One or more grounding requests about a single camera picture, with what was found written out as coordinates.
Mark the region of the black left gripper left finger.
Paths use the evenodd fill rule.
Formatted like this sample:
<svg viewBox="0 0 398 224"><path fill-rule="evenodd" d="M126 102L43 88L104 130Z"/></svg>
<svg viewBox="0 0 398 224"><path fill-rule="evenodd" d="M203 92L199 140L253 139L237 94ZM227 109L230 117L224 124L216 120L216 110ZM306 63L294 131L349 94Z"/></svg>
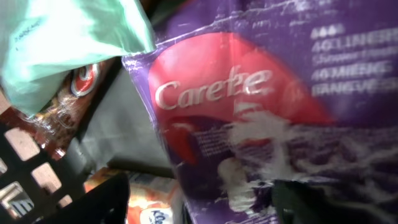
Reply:
<svg viewBox="0 0 398 224"><path fill-rule="evenodd" d="M120 173L38 224L124 224L129 194L129 179Z"/></svg>

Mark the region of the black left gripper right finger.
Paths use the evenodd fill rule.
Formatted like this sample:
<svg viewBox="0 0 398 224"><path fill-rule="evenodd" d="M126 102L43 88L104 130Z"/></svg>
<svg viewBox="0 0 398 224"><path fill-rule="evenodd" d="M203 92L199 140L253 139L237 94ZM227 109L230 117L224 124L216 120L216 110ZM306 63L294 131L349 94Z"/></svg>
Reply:
<svg viewBox="0 0 398 224"><path fill-rule="evenodd" d="M397 223L397 215L370 205L334 202L300 182L275 181L272 204L281 224Z"/></svg>

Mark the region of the orange white tissue pack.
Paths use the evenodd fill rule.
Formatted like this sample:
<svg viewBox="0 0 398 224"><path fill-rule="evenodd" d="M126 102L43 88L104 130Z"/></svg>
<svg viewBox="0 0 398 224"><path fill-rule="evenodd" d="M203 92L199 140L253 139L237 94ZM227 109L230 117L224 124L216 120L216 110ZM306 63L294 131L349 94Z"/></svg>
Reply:
<svg viewBox="0 0 398 224"><path fill-rule="evenodd" d="M85 183L86 192L124 173L129 179L130 196L125 222L128 224L184 224L183 198L175 179L104 167Z"/></svg>

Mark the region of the orange brown candy bar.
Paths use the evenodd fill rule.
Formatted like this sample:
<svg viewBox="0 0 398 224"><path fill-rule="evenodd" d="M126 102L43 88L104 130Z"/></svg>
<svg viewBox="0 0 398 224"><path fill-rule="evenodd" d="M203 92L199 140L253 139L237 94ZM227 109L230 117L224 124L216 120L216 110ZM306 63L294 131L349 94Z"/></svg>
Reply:
<svg viewBox="0 0 398 224"><path fill-rule="evenodd" d="M1 123L26 132L52 159L61 159L115 63L111 58L72 70L54 97L33 117L9 108L1 114Z"/></svg>

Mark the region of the purple Carefree pad pack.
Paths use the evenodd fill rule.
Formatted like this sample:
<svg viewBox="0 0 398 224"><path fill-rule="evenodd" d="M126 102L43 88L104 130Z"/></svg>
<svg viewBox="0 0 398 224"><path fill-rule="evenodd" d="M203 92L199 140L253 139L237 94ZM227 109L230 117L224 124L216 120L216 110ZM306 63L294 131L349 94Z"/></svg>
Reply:
<svg viewBox="0 0 398 224"><path fill-rule="evenodd" d="M279 223L277 180L397 215L397 0L189 1L125 56L193 223Z"/></svg>

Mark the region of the teal wet wipes pack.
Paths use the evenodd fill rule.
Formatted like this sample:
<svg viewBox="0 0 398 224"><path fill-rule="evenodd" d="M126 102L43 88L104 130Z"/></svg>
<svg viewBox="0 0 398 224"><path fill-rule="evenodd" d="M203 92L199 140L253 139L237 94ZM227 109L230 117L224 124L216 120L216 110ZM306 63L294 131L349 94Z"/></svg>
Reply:
<svg viewBox="0 0 398 224"><path fill-rule="evenodd" d="M1 87L10 104L37 114L70 70L155 49L135 0L1 0Z"/></svg>

